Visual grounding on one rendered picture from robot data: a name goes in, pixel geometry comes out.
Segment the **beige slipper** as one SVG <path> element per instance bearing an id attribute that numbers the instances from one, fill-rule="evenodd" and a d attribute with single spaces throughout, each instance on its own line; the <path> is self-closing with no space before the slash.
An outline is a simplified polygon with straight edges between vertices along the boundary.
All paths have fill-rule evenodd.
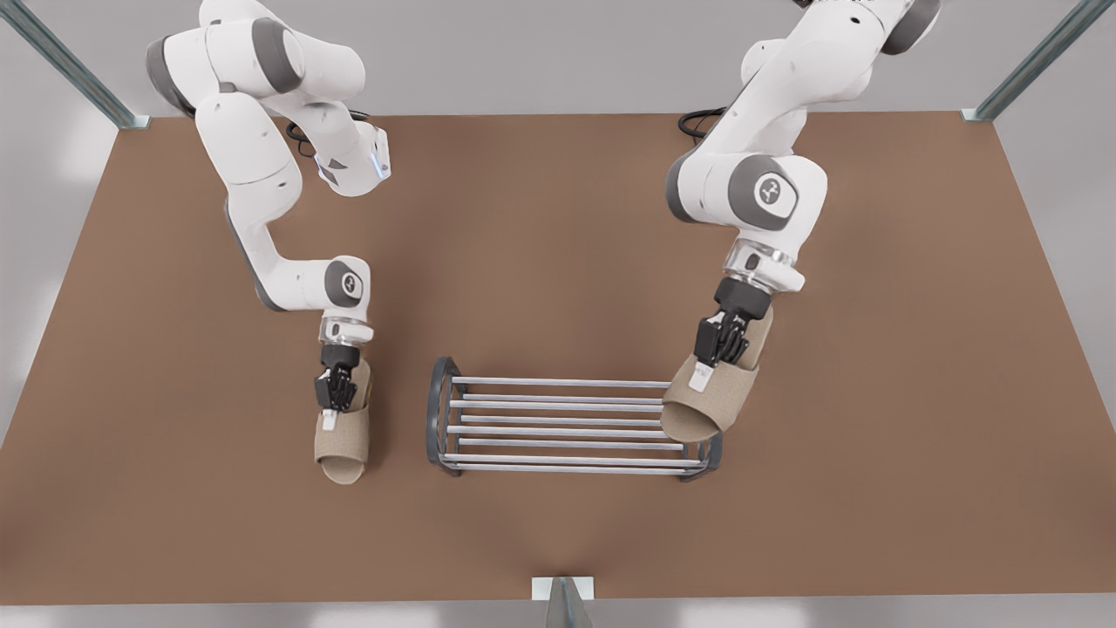
<path id="1" fill-rule="evenodd" d="M 314 455 L 324 474 L 339 485 L 352 485 L 365 472 L 371 452 L 371 416 L 368 396 L 373 370 L 366 360 L 352 370 L 352 381 L 357 389 L 350 408 L 331 421 L 331 429 L 324 425 L 319 413 L 315 432 Z"/>
<path id="2" fill-rule="evenodd" d="M 687 386 L 693 354 L 687 357 L 664 394 L 660 424 L 668 438 L 684 444 L 705 441 L 734 424 L 759 374 L 759 360 L 775 317 L 776 310 L 770 307 L 764 318 L 748 325 L 748 350 L 738 363 L 718 363 L 705 392 Z"/>

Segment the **grey metal shoe rack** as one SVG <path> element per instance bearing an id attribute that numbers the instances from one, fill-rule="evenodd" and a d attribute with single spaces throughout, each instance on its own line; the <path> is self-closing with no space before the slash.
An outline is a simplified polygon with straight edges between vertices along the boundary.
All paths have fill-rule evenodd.
<path id="1" fill-rule="evenodd" d="M 694 481 L 720 468 L 723 438 L 684 444 L 661 425 L 666 381 L 474 377 L 434 363 L 425 451 L 444 474 L 645 474 Z"/>

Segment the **silver frame post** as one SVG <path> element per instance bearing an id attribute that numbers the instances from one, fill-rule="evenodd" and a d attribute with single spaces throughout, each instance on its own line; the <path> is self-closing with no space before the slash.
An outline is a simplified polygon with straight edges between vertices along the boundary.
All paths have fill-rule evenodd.
<path id="1" fill-rule="evenodd" d="M 545 628 L 594 628 L 586 601 L 595 599 L 593 577 L 533 577 L 531 600 L 547 601 Z"/>
<path id="2" fill-rule="evenodd" d="M 23 0 L 0 0 L 0 17 L 119 131 L 146 131 L 150 127 L 150 116 L 131 112 Z"/>
<path id="3" fill-rule="evenodd" d="M 1059 25 L 1045 35 L 1043 40 L 1030 51 L 1016 68 L 997 85 L 977 107 L 964 108 L 961 118 L 966 122 L 993 122 L 1027 91 L 1038 77 L 1080 37 L 1095 25 L 1116 0 L 1078 0 L 1065 13 Z"/>

